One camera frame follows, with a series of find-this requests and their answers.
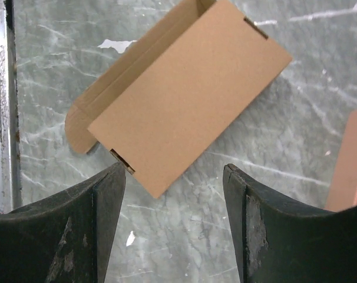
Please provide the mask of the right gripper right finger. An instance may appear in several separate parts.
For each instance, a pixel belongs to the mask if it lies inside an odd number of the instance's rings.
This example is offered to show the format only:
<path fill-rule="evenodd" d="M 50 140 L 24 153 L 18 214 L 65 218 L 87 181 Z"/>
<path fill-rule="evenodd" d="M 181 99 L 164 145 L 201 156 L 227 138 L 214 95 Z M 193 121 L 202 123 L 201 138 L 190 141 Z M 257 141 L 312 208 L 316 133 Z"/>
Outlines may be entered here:
<path fill-rule="evenodd" d="M 241 282 L 357 282 L 357 206 L 307 205 L 233 164 L 223 192 Z"/>

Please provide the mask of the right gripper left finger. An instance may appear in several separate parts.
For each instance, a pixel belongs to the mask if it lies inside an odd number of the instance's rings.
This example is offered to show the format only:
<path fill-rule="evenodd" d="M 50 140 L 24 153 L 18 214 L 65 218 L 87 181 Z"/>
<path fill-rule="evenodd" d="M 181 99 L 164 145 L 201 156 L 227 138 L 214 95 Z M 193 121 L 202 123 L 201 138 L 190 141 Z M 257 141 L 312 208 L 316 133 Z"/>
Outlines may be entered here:
<path fill-rule="evenodd" d="M 115 163 L 0 214 L 0 282 L 104 282 L 125 184 Z"/>

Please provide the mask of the cardboard box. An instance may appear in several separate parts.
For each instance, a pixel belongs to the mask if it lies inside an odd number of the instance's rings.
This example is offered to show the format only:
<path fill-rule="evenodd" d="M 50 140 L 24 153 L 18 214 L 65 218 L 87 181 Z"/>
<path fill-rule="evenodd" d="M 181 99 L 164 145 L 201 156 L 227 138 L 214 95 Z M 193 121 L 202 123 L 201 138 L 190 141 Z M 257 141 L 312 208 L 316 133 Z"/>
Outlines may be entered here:
<path fill-rule="evenodd" d="M 102 144 L 157 198 L 291 60 L 231 2 L 181 1 L 75 99 L 66 138 Z"/>

